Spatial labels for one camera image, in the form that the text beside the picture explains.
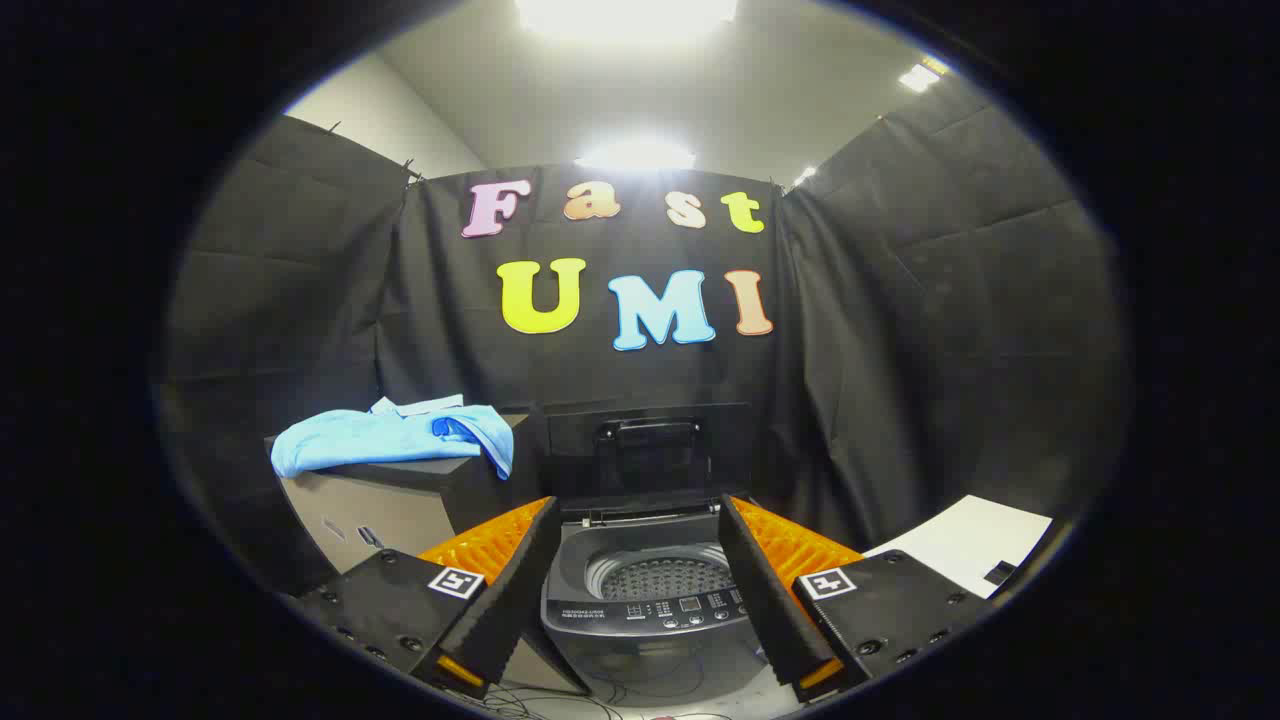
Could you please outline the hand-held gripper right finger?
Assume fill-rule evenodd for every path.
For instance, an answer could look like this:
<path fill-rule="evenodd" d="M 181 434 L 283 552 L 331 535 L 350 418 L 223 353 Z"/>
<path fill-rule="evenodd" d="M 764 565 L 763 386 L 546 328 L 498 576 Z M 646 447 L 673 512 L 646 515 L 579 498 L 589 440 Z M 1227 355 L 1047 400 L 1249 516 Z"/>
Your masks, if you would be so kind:
<path fill-rule="evenodd" d="M 895 673 L 991 612 L 901 550 L 865 556 L 732 495 L 718 538 L 780 684 L 804 703 Z"/>

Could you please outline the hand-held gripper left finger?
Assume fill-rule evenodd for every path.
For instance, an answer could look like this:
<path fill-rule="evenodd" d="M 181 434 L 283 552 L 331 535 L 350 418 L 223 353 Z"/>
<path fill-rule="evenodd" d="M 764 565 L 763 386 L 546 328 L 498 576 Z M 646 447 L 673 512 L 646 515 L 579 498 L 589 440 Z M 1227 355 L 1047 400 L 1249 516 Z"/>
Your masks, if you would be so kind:
<path fill-rule="evenodd" d="M 398 673 L 481 700 L 540 603 L 561 544 L 559 505 L 535 500 L 417 555 L 379 548 L 294 606 Z"/>

